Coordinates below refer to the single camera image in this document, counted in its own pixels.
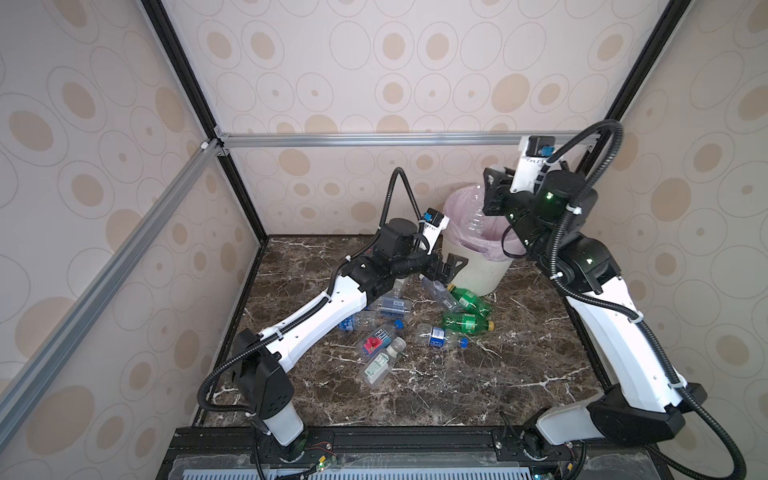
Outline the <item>clear unlabelled bottle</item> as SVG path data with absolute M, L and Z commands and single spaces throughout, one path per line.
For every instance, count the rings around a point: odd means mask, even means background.
M 458 237 L 462 241 L 495 241 L 499 239 L 496 218 L 483 213 L 484 189 L 480 185 L 458 191 Z

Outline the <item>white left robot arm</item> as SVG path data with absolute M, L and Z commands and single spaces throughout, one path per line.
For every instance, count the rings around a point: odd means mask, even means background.
M 370 245 L 346 257 L 330 287 L 313 301 L 257 335 L 238 335 L 232 382 L 258 430 L 284 448 L 303 442 L 305 426 L 293 405 L 288 378 L 298 360 L 341 321 L 388 293 L 397 279 L 420 274 L 442 284 L 453 280 L 468 260 L 451 254 L 443 261 L 434 252 L 449 223 L 434 209 L 417 224 L 402 218 L 387 222 Z

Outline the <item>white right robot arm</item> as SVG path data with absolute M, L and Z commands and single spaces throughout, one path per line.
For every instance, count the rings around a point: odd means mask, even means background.
M 608 248 L 581 233 L 596 191 L 583 175 L 562 170 L 548 174 L 537 191 L 516 188 L 515 179 L 509 170 L 484 171 L 483 212 L 509 222 L 612 373 L 603 393 L 539 413 L 534 435 L 552 445 L 604 438 L 635 447 L 673 439 L 706 393 L 672 366 Z

